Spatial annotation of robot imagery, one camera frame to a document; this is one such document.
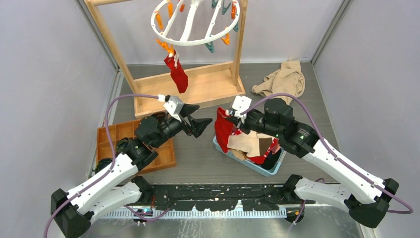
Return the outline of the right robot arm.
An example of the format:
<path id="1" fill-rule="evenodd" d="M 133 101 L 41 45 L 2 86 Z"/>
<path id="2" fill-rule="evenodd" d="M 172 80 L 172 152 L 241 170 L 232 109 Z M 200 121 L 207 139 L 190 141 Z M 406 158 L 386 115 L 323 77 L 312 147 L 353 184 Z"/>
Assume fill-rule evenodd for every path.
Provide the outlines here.
<path id="1" fill-rule="evenodd" d="M 312 163 L 336 180 L 336 184 L 324 184 L 291 175 L 283 185 L 285 201 L 293 204 L 312 200 L 339 208 L 366 227 L 380 224 L 399 188 L 394 179 L 378 178 L 348 160 L 314 127 L 296 121 L 292 107 L 282 99 L 266 100 L 263 112 L 252 109 L 250 103 L 249 98 L 238 96 L 222 115 L 242 132 L 277 138 L 287 153 Z"/>

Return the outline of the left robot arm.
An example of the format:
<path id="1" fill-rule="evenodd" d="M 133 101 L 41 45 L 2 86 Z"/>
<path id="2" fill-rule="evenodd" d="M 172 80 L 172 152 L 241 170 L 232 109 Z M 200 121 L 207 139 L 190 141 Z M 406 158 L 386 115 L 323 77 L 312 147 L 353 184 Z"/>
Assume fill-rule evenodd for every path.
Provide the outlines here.
<path id="1" fill-rule="evenodd" d="M 51 222 L 66 238 L 79 238 L 101 216 L 123 205 L 137 202 L 147 205 L 152 198 L 149 183 L 137 173 L 158 157 L 157 148 L 180 132 L 198 138 L 212 122 L 191 115 L 198 105 L 175 104 L 175 112 L 160 112 L 139 121 L 122 152 L 90 179 L 65 191 L 51 195 Z"/>

